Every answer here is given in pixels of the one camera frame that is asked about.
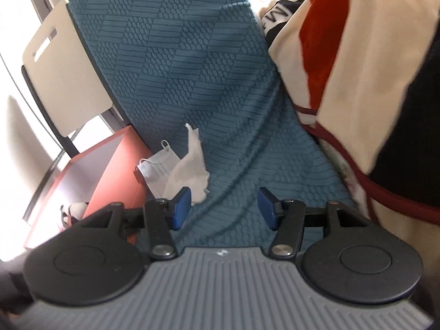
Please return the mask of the beige chair black frame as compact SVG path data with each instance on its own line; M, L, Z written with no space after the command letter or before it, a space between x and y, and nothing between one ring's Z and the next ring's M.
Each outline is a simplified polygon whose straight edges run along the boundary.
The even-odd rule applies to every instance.
M128 125L110 97L75 21L62 0L43 20L22 55L22 75L64 151L79 154L69 138L96 116L113 131Z

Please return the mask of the teal textured sofa cover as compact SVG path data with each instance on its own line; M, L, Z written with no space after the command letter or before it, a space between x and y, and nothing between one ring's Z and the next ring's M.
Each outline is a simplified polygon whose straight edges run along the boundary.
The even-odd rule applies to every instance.
M322 207L351 196L303 129L248 0L68 0L98 75L152 151L199 130L208 195L173 233L186 247L268 247L259 188Z

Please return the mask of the coral red storage box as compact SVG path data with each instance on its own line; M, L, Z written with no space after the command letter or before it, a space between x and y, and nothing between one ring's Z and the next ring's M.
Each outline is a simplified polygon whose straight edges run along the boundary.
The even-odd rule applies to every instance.
M64 205L87 203L85 218L112 202L122 202L128 209L142 206L148 189L136 176L136 166L150 155L151 151L129 126L73 157L37 209L24 247L33 249L62 231Z

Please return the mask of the white face mask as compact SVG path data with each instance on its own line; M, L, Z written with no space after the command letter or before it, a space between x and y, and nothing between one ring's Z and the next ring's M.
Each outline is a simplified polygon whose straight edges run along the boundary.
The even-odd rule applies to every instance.
M155 198L164 194L166 183L172 171L180 162L179 156L166 140L161 141L162 149L147 159L139 160L136 169L142 176L149 191Z

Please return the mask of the black white panda plush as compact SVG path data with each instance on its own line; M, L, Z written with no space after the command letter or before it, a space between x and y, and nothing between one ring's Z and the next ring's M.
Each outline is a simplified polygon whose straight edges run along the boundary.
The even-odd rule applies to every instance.
M61 224L64 229L67 229L77 222L81 221L85 211L87 210L88 203L77 202L70 205L62 205L61 210Z

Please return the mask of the white tissue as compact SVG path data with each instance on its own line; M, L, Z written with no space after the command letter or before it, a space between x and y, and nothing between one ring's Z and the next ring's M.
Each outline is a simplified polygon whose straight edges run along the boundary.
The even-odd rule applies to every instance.
M188 187L194 206L207 198L210 173L206 169L198 128L193 129L188 123L185 127L188 131L188 152L172 170L163 197L171 200L183 187Z

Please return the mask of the cream red fleece blanket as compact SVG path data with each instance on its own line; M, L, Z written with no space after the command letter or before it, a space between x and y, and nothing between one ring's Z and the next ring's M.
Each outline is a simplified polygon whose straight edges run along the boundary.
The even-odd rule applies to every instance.
M250 0L360 211L439 272L439 0Z

